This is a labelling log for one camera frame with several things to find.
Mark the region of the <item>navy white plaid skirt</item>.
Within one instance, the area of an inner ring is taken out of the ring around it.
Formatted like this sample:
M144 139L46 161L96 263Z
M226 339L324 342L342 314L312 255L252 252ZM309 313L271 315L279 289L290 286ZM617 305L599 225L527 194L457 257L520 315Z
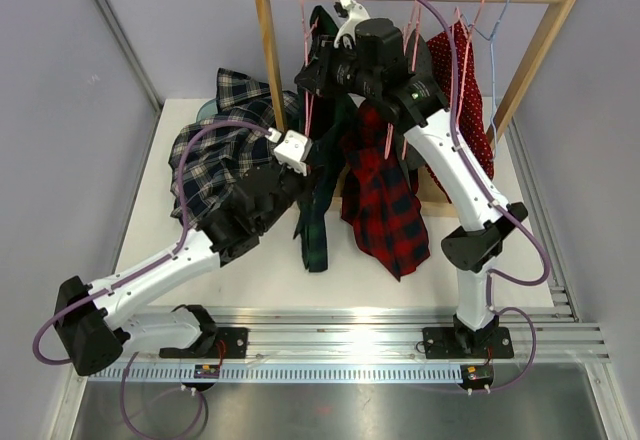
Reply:
M243 127L220 127L206 133L192 148L189 141L204 127L223 121L249 122L261 128L276 126L270 88L244 73L220 68L216 74L218 113L202 122L184 126L176 136L168 158L170 192L174 206L170 216L181 220L178 169L182 155L189 154L183 170L183 191L188 222L193 227L229 195L232 184L247 170L270 162L274 144L262 134Z

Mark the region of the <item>pink wire hanger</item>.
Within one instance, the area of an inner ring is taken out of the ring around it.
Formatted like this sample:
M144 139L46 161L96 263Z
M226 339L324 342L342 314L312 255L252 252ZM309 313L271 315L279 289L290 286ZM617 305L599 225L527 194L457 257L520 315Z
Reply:
M467 75L467 67L469 62L469 52L472 43L473 31L475 30L475 24L479 20L479 17L482 13L486 0L480 0L479 7L476 11L476 15L474 17L474 21L467 25L463 20L462 12L459 7L456 7L454 12L457 17L458 23L461 25L464 36L465 36L465 46L464 46L464 55L463 55L463 64L460 74L460 88L459 88L459 97L458 97L458 108L456 112L456 123L459 123L459 119L461 116L461 110L464 104L464 93L465 93L465 83L466 83L466 75Z

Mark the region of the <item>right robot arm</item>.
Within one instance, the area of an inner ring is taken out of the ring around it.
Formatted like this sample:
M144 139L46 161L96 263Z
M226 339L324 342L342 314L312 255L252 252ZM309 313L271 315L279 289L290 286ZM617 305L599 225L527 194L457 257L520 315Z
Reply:
M349 33L314 40L309 64L295 82L317 96L363 97L435 173L460 221L441 242L456 268L458 306L452 326L435 335L429 351L440 358L500 357L510 338L489 305L488 281L504 240L528 212L495 191L472 156L431 64L412 69L401 30L386 18L365 19L352 24Z

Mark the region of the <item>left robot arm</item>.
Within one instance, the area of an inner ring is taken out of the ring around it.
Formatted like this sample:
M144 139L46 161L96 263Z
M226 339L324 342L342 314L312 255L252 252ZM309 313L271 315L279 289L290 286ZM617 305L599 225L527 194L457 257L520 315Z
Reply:
M145 307L257 247L296 201L311 194L317 177L277 161L252 168L184 241L120 274L90 283L66 280L59 288L54 328L76 373L96 374L132 353L176 359L219 354L219 327L204 306L187 304L164 313L147 313Z

